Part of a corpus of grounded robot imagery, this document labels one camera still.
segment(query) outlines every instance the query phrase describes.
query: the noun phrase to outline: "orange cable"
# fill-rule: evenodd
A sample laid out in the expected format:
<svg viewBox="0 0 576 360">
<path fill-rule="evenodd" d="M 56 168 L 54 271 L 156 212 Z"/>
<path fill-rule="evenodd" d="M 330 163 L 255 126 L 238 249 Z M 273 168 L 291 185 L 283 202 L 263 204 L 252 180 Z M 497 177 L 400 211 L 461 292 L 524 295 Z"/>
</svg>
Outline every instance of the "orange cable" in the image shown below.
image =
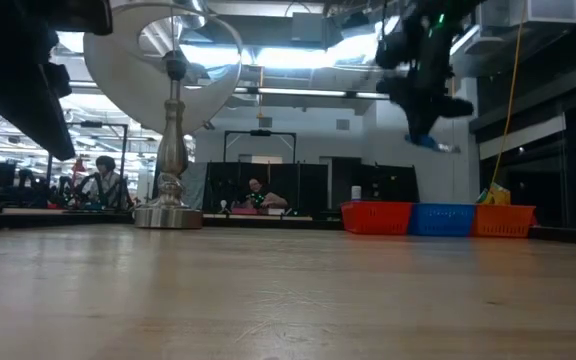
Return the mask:
<svg viewBox="0 0 576 360">
<path fill-rule="evenodd" d="M 490 187 L 488 191 L 492 188 L 492 185 L 497 179 L 497 172 L 499 171 L 499 164 L 501 163 L 501 155 L 504 152 L 504 146 L 506 146 L 506 137 L 508 136 L 508 128 L 510 127 L 510 119 L 512 117 L 512 103 L 515 97 L 515 85 L 517 83 L 517 70 L 519 67 L 519 49 L 521 48 L 521 33 L 524 28 L 524 22 L 526 21 L 527 12 L 527 2 L 524 0 L 524 8 L 521 13 L 521 23 L 519 23 L 519 32 L 517 33 L 517 46 L 515 48 L 515 65 L 512 71 L 512 83 L 510 84 L 510 99 L 508 100 L 508 115 L 506 116 L 506 127 L 504 128 L 504 135 L 501 139 L 501 149 L 499 149 L 499 155 L 497 155 L 497 164 L 495 165 L 495 171 L 492 175 L 492 180 L 490 181 Z"/>
</svg>

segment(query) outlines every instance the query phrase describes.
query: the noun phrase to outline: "cable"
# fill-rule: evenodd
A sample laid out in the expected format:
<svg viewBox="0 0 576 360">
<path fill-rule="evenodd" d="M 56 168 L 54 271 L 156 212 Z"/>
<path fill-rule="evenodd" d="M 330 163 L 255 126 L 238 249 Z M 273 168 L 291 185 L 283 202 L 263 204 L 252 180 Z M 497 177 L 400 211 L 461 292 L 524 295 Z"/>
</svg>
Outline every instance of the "cable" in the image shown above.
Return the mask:
<svg viewBox="0 0 576 360">
<path fill-rule="evenodd" d="M 495 180 L 497 179 L 497 172 L 499 171 L 499 164 L 501 163 L 501 155 L 504 152 L 504 146 L 506 146 L 506 138 L 508 137 L 508 129 L 510 127 L 510 119 L 512 118 L 512 105 L 515 97 L 515 85 L 517 84 L 517 70 L 519 68 L 519 50 L 521 49 L 521 33 L 524 27 L 524 22 L 526 21 L 526 12 L 528 8 L 528 0 L 524 0 L 524 8 L 521 13 L 521 22 L 519 23 L 519 30 L 517 32 L 517 46 L 515 47 L 515 64 L 512 70 L 512 82 L 510 84 L 510 98 L 508 100 L 508 114 L 506 115 L 506 126 L 504 128 L 504 135 L 501 139 L 501 149 L 499 149 L 499 155 L 497 155 L 497 164 L 495 165 L 495 171 L 492 174 L 492 180 L 490 181 L 490 187 L 488 191 L 492 189 Z"/>
<path fill-rule="evenodd" d="M 381 38 L 386 39 L 386 10 L 388 10 L 388 0 L 384 0 L 384 7 L 381 10 Z"/>
<path fill-rule="evenodd" d="M 303 6 L 304 9 L 306 9 L 306 11 L 308 11 L 309 14 L 312 14 L 312 11 L 310 11 L 310 8 L 309 8 L 308 6 L 306 6 L 306 4 L 304 4 L 304 3 L 301 2 L 301 1 L 293 1 L 293 2 L 291 2 L 290 5 L 288 5 L 288 7 L 286 8 L 286 12 L 284 12 L 284 17 L 287 17 L 287 16 L 288 16 L 288 10 L 290 10 L 290 8 L 291 8 L 293 5 L 295 5 L 295 4 L 299 4 L 299 5 Z"/>
<path fill-rule="evenodd" d="M 558 109 L 557 112 L 560 115 L 561 118 L 561 128 L 565 129 L 566 128 L 566 113 L 563 111 L 562 106 L 561 106 L 561 102 L 559 102 L 558 104 Z M 562 216 L 562 221 L 564 223 L 564 225 L 570 225 L 568 218 L 569 218 L 569 211 L 568 209 L 570 208 L 570 204 L 568 201 L 568 161 L 566 159 L 566 154 L 568 154 L 568 151 L 566 149 L 567 146 L 567 142 L 566 142 L 566 138 L 565 138 L 565 134 L 564 131 L 561 131 L 561 157 L 560 159 L 560 166 L 561 166 L 561 176 L 560 176 L 560 188 L 561 188 L 561 198 L 563 199 L 563 206 L 561 207 L 561 216 Z"/>
<path fill-rule="evenodd" d="M 450 96 L 451 97 L 455 97 L 455 91 L 456 90 L 456 86 L 455 86 L 455 78 L 453 77 L 452 79 L 450 79 Z M 455 118 L 452 118 L 452 144 L 455 144 Z M 452 158 L 452 202 L 455 202 L 455 193 L 457 192 L 456 190 L 456 180 L 457 180 L 457 174 L 455 173 L 455 162 L 457 161 L 457 159 L 453 156 Z"/>
</svg>

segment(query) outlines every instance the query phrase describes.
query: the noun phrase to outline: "wooden table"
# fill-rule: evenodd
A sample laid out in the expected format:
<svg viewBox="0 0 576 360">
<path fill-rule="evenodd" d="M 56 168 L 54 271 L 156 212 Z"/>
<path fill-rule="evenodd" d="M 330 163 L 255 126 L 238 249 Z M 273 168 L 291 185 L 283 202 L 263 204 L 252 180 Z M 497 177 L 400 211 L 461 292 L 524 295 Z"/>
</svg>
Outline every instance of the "wooden table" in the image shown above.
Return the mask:
<svg viewBox="0 0 576 360">
<path fill-rule="evenodd" d="M 0 359 L 576 359 L 576 246 L 0 231 Z"/>
</svg>

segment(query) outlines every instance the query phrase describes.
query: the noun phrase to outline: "orange basket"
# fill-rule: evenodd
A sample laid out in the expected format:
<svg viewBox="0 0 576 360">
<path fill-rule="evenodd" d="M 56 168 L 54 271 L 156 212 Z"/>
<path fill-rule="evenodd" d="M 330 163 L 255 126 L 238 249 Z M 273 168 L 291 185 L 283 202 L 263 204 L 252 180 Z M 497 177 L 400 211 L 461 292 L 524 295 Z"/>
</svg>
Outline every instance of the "orange basket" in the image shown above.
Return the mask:
<svg viewBox="0 0 576 360">
<path fill-rule="evenodd" d="M 352 201 L 341 205 L 344 228 L 354 234 L 405 235 L 412 203 Z"/>
<path fill-rule="evenodd" d="M 475 210 L 474 236 L 528 237 L 534 206 L 483 205 Z"/>
</svg>

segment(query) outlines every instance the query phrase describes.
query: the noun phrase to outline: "man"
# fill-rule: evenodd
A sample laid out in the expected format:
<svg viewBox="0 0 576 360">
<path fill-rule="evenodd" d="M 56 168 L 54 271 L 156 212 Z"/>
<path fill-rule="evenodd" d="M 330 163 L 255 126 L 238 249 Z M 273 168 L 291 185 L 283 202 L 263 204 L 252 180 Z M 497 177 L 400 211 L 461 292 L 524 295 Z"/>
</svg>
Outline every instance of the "man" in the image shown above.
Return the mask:
<svg viewBox="0 0 576 360">
<path fill-rule="evenodd" d="M 248 195 L 248 200 L 246 201 L 249 207 L 254 207 L 255 209 L 285 209 L 288 207 L 286 199 L 268 191 L 261 185 L 259 180 L 255 178 L 250 179 L 248 186 L 250 187 L 250 191 L 252 191 L 252 193 Z"/>
<path fill-rule="evenodd" d="M 99 175 L 101 175 L 101 190 L 106 194 L 108 197 L 108 205 L 114 205 L 117 201 L 117 195 L 119 192 L 119 186 L 121 186 L 121 178 L 119 174 L 115 172 L 115 160 L 110 156 L 100 156 L 95 161 L 95 165 L 97 165 L 97 171 L 99 171 Z M 126 193 L 122 194 L 122 205 L 126 204 Z M 95 201 L 100 200 L 99 189 L 97 187 L 97 182 L 93 181 L 90 187 L 90 197 Z"/>
</svg>

